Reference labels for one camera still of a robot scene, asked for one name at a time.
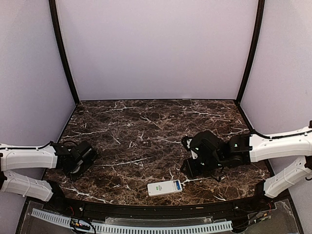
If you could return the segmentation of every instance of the white backdrop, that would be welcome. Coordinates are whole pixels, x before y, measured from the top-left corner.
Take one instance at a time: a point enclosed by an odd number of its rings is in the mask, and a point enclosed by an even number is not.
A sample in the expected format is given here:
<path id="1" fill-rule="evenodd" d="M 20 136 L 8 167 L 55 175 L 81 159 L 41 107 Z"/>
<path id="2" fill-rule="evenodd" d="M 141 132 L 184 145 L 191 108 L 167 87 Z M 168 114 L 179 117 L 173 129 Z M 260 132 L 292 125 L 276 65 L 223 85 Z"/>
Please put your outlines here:
<path id="1" fill-rule="evenodd" d="M 81 100 L 236 98 L 257 0 L 58 0 Z"/>
<path id="2" fill-rule="evenodd" d="M 247 90 L 242 100 L 254 128 L 292 131 L 312 120 L 312 2 L 266 1 Z M 271 160 L 276 173 L 296 157 Z M 312 183 L 290 188 L 305 233 L 312 233 Z"/>
<path id="3" fill-rule="evenodd" d="M 47 0 L 0 0 L 0 143 L 56 141 L 75 106 Z M 19 173 L 40 178 L 42 169 Z M 0 234 L 15 233 L 25 198 L 0 193 Z"/>

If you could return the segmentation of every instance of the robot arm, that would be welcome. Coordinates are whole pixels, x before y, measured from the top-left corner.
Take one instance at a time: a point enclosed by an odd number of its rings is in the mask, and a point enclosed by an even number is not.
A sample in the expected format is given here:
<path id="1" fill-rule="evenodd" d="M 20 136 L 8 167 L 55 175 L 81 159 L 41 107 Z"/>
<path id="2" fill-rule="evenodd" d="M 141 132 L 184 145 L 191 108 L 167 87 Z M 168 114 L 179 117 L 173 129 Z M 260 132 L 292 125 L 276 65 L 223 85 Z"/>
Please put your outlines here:
<path id="1" fill-rule="evenodd" d="M 64 197 L 61 188 L 53 181 L 42 181 L 17 174 L 18 168 L 58 168 L 76 181 L 97 158 L 92 146 L 83 141 L 74 147 L 49 142 L 38 147 L 0 145 L 0 191 L 31 196 L 42 201 Z"/>
<path id="2" fill-rule="evenodd" d="M 269 158 L 299 155 L 282 172 L 257 184 L 256 193 L 271 198 L 312 174 L 312 123 L 300 130 L 269 136 L 253 131 L 233 136 L 228 142 L 205 131 L 193 138 L 184 137 L 182 143 L 192 153 L 192 157 L 186 159 L 181 167 L 181 171 L 190 177 L 217 168 L 233 168 Z"/>

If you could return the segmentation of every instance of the white smartphone box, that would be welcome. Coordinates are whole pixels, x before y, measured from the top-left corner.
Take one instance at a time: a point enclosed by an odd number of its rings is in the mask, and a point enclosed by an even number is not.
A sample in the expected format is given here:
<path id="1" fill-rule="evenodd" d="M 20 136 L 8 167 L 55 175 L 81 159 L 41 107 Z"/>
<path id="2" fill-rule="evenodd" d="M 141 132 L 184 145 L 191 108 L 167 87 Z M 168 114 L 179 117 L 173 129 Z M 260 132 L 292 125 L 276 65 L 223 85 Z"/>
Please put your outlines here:
<path id="1" fill-rule="evenodd" d="M 147 185 L 149 196 L 160 196 L 179 193 L 182 191 L 180 180 L 169 180 Z"/>

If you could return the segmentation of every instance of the ventilation grille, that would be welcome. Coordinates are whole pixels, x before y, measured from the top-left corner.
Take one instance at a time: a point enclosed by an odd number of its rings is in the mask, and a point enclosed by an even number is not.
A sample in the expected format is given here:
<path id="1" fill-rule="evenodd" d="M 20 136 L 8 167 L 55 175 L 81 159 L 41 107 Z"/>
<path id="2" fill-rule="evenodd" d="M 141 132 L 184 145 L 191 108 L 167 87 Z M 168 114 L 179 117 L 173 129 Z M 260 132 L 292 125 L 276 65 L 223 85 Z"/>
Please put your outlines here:
<path id="1" fill-rule="evenodd" d="M 58 226 L 70 228 L 70 218 L 58 214 L 52 214 L 46 211 L 33 209 L 33 217 L 53 223 Z M 165 228 L 147 228 L 147 227 L 127 227 L 115 226 L 92 222 L 99 234 L 210 234 L 232 230 L 232 222 L 211 223 L 205 225 L 185 226 L 185 227 L 165 227 Z"/>

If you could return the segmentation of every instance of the marble table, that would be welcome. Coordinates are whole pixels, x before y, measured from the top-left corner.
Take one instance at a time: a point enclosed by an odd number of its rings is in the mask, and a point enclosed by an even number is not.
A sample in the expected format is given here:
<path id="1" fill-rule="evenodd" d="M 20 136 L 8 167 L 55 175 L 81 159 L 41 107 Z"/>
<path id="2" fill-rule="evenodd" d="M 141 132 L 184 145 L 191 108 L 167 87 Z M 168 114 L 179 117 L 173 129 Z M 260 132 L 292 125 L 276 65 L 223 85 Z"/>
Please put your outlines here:
<path id="1" fill-rule="evenodd" d="M 204 130 L 223 140 L 248 132 L 231 100 L 83 101 L 60 141 L 87 140 L 98 159 L 75 183 L 61 170 L 47 170 L 44 179 L 58 182 L 69 198 L 120 205 L 189 205 L 252 196 L 255 184 L 270 176 L 264 162 L 225 169 L 220 183 L 180 172 L 190 157 L 181 138 Z M 148 196 L 148 183 L 170 179 L 179 179 L 183 192 Z"/>

